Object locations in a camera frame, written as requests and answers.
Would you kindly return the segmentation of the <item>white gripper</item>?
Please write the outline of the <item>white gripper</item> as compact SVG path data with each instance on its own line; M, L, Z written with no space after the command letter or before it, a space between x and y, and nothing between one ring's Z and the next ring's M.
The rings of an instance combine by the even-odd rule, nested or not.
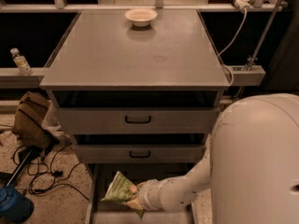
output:
M142 211L156 211L162 208L161 189L164 181L151 179L146 181L138 193L138 199L130 200L126 203L132 209Z

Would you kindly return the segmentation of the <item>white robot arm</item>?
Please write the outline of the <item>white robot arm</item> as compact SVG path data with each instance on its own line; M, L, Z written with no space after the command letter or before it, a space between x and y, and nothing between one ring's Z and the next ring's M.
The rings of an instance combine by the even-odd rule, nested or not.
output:
M299 224L299 96L250 96L219 115L204 157L186 174L147 181L147 211L177 212L211 189L213 224Z

